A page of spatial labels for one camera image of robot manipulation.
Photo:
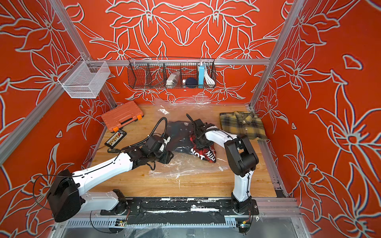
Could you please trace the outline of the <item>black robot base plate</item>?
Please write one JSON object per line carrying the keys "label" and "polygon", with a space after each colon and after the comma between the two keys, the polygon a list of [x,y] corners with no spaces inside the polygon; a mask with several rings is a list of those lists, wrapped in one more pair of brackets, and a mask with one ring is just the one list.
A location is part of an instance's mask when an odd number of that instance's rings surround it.
{"label": "black robot base plate", "polygon": [[259,215],[257,202],[253,200],[255,213],[246,211],[236,214],[231,207],[231,199],[224,198],[131,198],[127,199],[124,211],[117,213],[101,210],[101,216],[125,219],[130,223],[223,223],[227,218],[235,218],[238,225],[252,222]]}

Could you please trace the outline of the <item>clear plastic vacuum bag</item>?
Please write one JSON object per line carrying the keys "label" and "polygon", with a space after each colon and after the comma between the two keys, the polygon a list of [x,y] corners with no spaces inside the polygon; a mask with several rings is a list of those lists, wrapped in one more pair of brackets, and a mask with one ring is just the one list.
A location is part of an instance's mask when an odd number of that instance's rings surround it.
{"label": "clear plastic vacuum bag", "polygon": [[[191,104],[180,103],[171,104],[161,99],[154,101],[153,112],[156,118],[166,117],[169,122],[175,121],[191,121],[186,114],[189,114],[193,120],[201,119],[203,123],[210,123],[220,126],[220,113],[226,108],[213,104]],[[203,161],[198,157],[190,154],[172,152],[174,158],[168,164],[156,165],[156,169],[149,172],[149,175],[154,178],[178,178],[180,176],[219,173],[229,169],[228,161],[225,154],[225,149],[217,144],[214,145],[216,151],[216,163]]]}

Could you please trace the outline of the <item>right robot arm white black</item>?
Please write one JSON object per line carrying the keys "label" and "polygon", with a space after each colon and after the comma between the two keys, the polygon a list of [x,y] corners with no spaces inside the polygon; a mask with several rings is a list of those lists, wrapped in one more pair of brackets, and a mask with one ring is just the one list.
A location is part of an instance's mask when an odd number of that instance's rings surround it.
{"label": "right robot arm white black", "polygon": [[231,193],[231,207],[236,214],[246,211],[255,213],[251,196],[252,176],[259,158],[246,135],[225,132],[214,124],[203,123],[200,119],[192,122],[194,143],[197,149],[206,149],[217,144],[225,149],[230,170],[234,173],[234,188]]}

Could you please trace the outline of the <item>red black plaid shirt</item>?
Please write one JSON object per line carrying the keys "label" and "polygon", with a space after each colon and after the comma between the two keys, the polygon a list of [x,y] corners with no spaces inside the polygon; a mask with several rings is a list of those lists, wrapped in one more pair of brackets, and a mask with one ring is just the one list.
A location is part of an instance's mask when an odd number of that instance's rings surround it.
{"label": "red black plaid shirt", "polygon": [[209,145],[201,145],[196,139],[195,134],[191,134],[190,141],[192,147],[190,153],[203,161],[208,161],[210,163],[216,163],[216,151],[214,148],[214,143],[211,142]]}

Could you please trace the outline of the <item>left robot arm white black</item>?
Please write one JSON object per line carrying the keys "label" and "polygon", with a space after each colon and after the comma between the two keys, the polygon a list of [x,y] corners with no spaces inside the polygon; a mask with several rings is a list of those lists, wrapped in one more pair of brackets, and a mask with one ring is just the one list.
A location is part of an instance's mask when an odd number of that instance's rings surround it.
{"label": "left robot arm white black", "polygon": [[64,170],[58,173],[47,194],[55,222],[67,221],[77,213],[85,211],[105,210],[117,215],[123,214],[129,209],[129,205],[120,190],[113,189],[110,192],[94,194],[89,191],[119,174],[140,166],[149,165],[154,170],[156,163],[168,164],[173,157],[174,154],[164,146],[156,152],[143,147],[133,147],[88,169],[73,173]]}

